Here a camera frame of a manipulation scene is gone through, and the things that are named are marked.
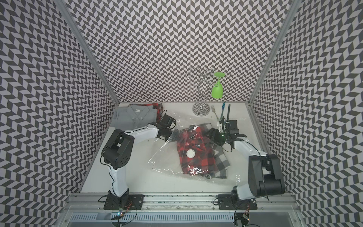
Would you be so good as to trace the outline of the clear vacuum bag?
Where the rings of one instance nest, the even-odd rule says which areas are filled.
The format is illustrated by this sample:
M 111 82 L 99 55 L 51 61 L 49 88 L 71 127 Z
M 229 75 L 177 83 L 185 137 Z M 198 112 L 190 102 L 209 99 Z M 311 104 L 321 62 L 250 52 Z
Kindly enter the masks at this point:
M 238 162 L 243 159 L 227 144 L 216 142 L 216 121 L 171 112 L 175 119 L 171 136 L 157 142 L 148 161 L 152 171 L 163 175 L 238 185 L 245 180 L 245 172 Z

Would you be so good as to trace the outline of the grey garment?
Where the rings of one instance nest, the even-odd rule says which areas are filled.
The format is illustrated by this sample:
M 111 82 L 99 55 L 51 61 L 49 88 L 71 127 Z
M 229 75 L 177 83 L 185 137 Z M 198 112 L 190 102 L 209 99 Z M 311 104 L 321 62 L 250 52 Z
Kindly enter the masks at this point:
M 111 127 L 129 131 L 145 127 L 157 121 L 157 110 L 153 106 L 129 105 L 114 109 Z

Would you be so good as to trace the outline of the red black checked shirt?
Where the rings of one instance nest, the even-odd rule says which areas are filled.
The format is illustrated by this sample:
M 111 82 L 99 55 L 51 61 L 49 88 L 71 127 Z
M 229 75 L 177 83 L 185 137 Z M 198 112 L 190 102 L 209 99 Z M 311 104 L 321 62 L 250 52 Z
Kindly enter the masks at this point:
M 164 107 L 162 103 L 150 103 L 150 104 L 143 104 L 143 106 L 150 106 L 153 107 L 153 109 L 157 110 L 157 118 L 161 118 Z

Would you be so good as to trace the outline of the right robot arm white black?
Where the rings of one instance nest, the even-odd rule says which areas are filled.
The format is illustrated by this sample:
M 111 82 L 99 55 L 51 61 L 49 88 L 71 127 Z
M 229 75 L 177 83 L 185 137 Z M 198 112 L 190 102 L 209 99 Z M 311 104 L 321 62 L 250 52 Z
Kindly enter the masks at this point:
M 218 129 L 208 132 L 212 142 L 221 146 L 229 144 L 232 150 L 241 153 L 248 161 L 248 181 L 235 186 L 232 195 L 238 200 L 248 200 L 284 194 L 285 183 L 279 157 L 257 149 L 244 134 L 236 132 L 220 132 Z

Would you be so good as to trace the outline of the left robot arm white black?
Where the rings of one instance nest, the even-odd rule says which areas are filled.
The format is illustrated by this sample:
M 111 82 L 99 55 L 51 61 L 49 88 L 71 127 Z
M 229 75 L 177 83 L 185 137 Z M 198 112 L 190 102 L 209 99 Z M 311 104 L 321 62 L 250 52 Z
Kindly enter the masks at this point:
M 126 165 L 131 158 L 134 145 L 153 138 L 168 140 L 173 130 L 159 123 L 148 124 L 132 131 L 116 129 L 111 134 L 102 157 L 112 178 L 110 192 L 116 198 L 123 197 L 128 192 L 126 183 Z

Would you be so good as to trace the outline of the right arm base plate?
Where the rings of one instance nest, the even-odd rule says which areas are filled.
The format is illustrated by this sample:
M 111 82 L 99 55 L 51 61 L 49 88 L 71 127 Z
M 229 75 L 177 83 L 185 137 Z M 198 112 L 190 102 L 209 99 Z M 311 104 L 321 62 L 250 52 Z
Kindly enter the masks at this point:
M 257 210 L 255 199 L 240 200 L 231 194 L 218 194 L 217 203 L 220 210 Z

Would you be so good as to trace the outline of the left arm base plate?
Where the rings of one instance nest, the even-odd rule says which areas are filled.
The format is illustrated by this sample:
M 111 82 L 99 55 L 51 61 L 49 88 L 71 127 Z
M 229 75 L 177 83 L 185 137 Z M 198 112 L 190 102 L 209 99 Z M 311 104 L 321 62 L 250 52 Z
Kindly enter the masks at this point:
M 109 194 L 104 204 L 104 210 L 141 210 L 143 201 L 143 194 L 128 194 L 121 197 L 117 197 L 113 194 Z

